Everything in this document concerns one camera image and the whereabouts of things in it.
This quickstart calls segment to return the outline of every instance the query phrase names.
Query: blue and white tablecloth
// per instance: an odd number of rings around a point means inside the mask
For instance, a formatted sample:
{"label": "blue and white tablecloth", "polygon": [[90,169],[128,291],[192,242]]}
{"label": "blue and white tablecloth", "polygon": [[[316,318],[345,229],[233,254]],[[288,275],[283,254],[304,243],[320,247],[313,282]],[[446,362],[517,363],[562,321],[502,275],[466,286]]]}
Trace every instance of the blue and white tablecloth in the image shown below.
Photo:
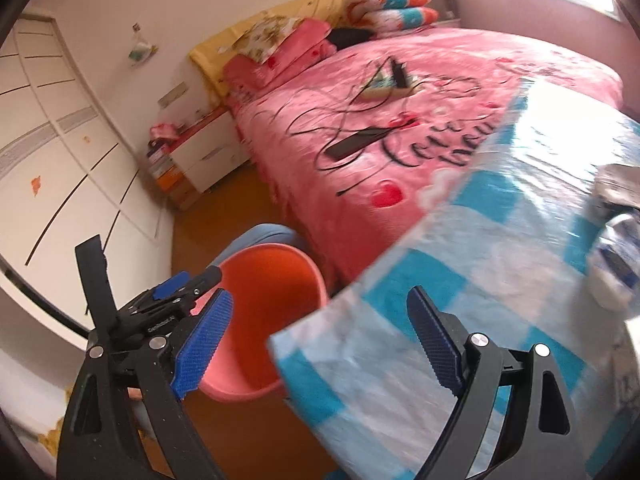
{"label": "blue and white tablecloth", "polygon": [[[585,287],[585,256],[604,224],[590,192],[597,166],[640,165],[639,136],[640,125],[601,102],[523,81],[450,201],[326,308],[272,336],[294,409],[353,479],[413,479],[455,404],[408,320],[414,285],[500,346],[548,345],[575,405],[588,472],[600,469],[631,420],[613,399],[610,352],[621,319]],[[473,473],[495,446],[503,390]]]}

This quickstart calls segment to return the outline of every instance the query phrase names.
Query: black cloth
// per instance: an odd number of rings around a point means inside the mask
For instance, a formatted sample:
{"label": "black cloth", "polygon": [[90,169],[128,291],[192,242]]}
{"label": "black cloth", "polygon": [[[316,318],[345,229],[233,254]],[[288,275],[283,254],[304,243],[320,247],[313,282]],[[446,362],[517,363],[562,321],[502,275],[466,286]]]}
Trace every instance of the black cloth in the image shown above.
{"label": "black cloth", "polygon": [[369,41],[373,32],[364,28],[334,28],[326,37],[338,50]]}

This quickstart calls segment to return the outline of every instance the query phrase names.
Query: metal bolt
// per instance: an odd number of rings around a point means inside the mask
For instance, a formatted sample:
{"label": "metal bolt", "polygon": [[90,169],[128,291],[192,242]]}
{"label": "metal bolt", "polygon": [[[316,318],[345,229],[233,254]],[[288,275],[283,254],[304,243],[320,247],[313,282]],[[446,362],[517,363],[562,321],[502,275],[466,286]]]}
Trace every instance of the metal bolt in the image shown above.
{"label": "metal bolt", "polygon": [[551,350],[549,350],[549,347],[547,345],[543,345],[542,343],[538,343],[537,345],[535,345],[534,350],[540,357],[546,357],[551,354]]}
{"label": "metal bolt", "polygon": [[149,341],[149,347],[153,350],[159,350],[164,348],[166,345],[166,339],[161,335],[157,335],[156,337],[152,337],[151,341]]}
{"label": "metal bolt", "polygon": [[101,346],[93,346],[89,350],[89,357],[91,359],[97,359],[98,357],[102,357],[102,354],[104,354],[104,348],[102,348]]}
{"label": "metal bolt", "polygon": [[471,342],[476,346],[487,346],[489,344],[489,338],[478,332],[471,336]]}

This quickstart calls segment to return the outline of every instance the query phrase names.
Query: brown floor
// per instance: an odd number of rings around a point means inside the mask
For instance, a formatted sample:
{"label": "brown floor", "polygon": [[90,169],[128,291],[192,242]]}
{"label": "brown floor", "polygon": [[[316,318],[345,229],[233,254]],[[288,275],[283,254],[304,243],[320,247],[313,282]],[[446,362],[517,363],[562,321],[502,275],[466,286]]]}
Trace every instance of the brown floor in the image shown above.
{"label": "brown floor", "polygon": [[[242,166],[175,217],[174,273],[201,272],[230,241],[262,222],[284,223],[253,166]],[[252,402],[223,404],[201,392],[184,406],[228,480],[321,480],[336,469],[318,441],[271,394]],[[170,474],[158,444],[145,442],[154,468]]]}

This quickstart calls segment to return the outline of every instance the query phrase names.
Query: plastic bag hanging on wall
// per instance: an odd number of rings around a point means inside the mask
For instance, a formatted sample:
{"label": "plastic bag hanging on wall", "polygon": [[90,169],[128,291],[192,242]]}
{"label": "plastic bag hanging on wall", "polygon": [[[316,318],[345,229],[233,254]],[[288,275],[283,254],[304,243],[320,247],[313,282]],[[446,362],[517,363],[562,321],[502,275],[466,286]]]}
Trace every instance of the plastic bag hanging on wall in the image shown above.
{"label": "plastic bag hanging on wall", "polygon": [[134,64],[141,63],[149,59],[153,54],[158,51],[158,46],[149,43],[140,32],[140,25],[135,24],[133,26],[133,47],[129,52],[129,59]]}

